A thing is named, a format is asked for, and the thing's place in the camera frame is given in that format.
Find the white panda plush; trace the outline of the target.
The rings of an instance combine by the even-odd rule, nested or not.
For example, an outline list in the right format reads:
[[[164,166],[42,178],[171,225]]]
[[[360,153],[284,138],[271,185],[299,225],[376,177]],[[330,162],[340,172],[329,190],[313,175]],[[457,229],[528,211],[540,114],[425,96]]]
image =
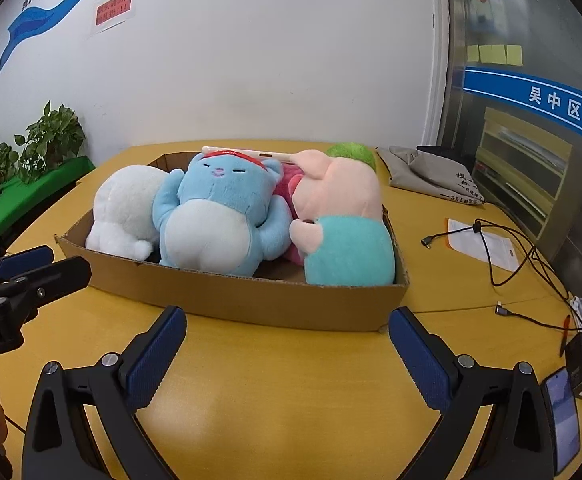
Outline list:
[[[126,166],[109,176],[94,196],[85,248],[146,261],[158,241],[153,201],[166,177],[166,171],[146,165]]]

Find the light blue plush toy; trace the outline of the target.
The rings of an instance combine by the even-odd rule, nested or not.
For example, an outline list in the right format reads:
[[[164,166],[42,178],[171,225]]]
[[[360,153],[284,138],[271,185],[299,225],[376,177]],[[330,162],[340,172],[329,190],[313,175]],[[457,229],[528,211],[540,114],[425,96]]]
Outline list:
[[[292,212],[274,189],[282,162],[236,151],[200,153],[158,189],[152,220],[161,264],[180,270],[252,276],[291,245]]]

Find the pink pig plush teal dress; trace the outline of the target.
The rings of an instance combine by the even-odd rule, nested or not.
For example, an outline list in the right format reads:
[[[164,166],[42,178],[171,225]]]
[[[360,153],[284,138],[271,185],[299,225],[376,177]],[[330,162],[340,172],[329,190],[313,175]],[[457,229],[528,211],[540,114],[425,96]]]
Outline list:
[[[294,153],[291,162],[302,175],[290,182],[296,212],[290,237],[303,257],[306,283],[391,285],[394,245],[376,170],[362,159],[319,150]]]

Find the big pink bear plush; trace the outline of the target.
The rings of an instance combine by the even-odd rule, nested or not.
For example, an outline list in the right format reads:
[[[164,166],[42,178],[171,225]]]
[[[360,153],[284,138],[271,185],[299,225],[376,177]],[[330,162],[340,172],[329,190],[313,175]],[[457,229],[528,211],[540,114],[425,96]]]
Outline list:
[[[292,218],[297,218],[297,213],[295,211],[293,202],[292,202],[292,195],[291,195],[291,188],[290,183],[292,181],[297,181],[301,177],[303,177],[303,171],[300,170],[300,167],[294,164],[290,164],[289,162],[284,162],[282,164],[282,180],[277,184],[276,188],[274,189],[274,195],[281,196],[285,203],[289,206]],[[297,247],[294,244],[291,244],[289,248],[284,253],[283,257],[288,259],[292,263],[300,266],[301,268],[304,266],[304,257],[298,251]]]

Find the smartphone with blue screen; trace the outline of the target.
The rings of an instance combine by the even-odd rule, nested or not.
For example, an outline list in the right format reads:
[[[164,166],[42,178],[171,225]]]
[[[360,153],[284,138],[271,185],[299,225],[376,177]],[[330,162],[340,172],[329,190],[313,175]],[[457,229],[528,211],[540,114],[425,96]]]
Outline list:
[[[558,476],[580,451],[579,420],[568,370],[559,368],[540,388],[551,429],[554,475]]]

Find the green padded bench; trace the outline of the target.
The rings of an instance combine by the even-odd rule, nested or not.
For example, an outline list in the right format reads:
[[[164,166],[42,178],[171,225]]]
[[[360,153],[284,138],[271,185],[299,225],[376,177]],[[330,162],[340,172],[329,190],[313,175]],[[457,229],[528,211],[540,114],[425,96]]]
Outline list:
[[[64,162],[33,183],[14,177],[0,184],[0,250],[6,249],[43,212],[94,169],[87,156]]]

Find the green leafy potted plant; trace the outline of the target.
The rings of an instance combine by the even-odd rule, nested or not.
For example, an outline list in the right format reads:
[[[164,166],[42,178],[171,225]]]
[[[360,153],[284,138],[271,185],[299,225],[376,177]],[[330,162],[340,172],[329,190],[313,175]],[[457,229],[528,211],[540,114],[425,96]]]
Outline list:
[[[85,140],[74,110],[64,104],[52,108],[48,102],[26,133],[14,136],[14,146],[0,143],[0,181],[17,177],[24,183],[35,182],[77,157]]]

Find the white paper sheet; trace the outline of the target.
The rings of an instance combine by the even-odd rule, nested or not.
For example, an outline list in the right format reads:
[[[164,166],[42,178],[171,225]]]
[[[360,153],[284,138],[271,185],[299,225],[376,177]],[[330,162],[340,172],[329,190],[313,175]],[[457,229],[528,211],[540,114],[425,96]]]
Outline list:
[[[483,261],[491,262],[493,266],[498,266],[513,272],[519,266],[518,254],[509,237],[492,234],[491,232],[475,233],[472,226],[454,219],[447,220],[448,231],[455,231],[455,234],[448,236],[448,245],[456,252]]]

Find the brown cardboard box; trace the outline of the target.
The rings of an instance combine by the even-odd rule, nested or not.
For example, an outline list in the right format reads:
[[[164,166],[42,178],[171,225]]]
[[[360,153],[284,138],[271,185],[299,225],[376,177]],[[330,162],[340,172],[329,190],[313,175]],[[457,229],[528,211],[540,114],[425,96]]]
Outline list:
[[[165,154],[146,166],[169,174],[176,168],[187,169],[200,153]],[[154,306],[176,304],[208,318],[265,326],[373,332],[400,305],[409,284],[384,206],[383,220],[394,245],[396,273],[391,285],[376,287],[309,285],[304,266],[285,259],[284,254],[262,261],[252,276],[236,276],[163,266],[158,241],[149,258],[142,262],[94,252],[85,248],[93,224],[92,207],[59,237],[64,254],[88,260],[95,288]]]

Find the white plastic rack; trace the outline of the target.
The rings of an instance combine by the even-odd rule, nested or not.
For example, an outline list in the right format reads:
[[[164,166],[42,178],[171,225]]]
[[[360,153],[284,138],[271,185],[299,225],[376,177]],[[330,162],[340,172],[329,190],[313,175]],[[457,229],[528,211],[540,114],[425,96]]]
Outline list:
[[[219,154],[219,153],[234,153],[248,156],[251,158],[256,158],[260,160],[264,159],[275,159],[284,164],[289,164],[291,162],[292,155],[290,153],[280,153],[280,152],[267,152],[261,150],[246,150],[245,148],[224,148],[223,146],[210,146],[205,145],[202,147],[201,152],[204,155]]]

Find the grey cloth bag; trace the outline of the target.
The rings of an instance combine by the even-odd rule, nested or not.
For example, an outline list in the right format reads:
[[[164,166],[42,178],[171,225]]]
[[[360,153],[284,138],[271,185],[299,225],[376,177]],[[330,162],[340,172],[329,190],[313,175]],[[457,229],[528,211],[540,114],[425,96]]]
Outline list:
[[[376,148],[376,152],[390,174],[393,188],[472,206],[485,203],[471,173],[460,162],[417,148],[391,146]]]

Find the blue banner on glass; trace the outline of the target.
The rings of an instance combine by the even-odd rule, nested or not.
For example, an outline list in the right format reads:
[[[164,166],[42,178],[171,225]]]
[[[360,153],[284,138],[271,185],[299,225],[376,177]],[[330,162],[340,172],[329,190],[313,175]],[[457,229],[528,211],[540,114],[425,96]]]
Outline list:
[[[582,136],[582,90],[526,74],[468,67],[463,90],[545,117]]]

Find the yellow sticky notes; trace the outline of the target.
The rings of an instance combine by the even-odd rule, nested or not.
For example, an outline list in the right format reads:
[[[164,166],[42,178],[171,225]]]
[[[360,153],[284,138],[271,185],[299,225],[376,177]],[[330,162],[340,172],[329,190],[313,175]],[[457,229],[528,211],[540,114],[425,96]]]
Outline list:
[[[466,62],[522,66],[523,48],[519,44],[470,44]]]

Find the cartoon poster on glass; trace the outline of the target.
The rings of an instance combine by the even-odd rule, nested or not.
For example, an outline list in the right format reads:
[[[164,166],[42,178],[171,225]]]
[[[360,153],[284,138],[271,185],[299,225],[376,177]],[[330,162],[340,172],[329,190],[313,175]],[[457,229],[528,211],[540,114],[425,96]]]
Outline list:
[[[477,29],[495,29],[502,24],[501,0],[468,0],[471,23]]]

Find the red wall sign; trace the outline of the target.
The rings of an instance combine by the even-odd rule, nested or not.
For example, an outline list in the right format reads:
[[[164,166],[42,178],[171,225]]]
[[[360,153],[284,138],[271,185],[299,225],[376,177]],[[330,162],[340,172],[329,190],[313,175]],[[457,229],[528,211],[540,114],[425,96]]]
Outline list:
[[[134,0],[102,0],[94,8],[93,35],[123,24],[134,16]]]

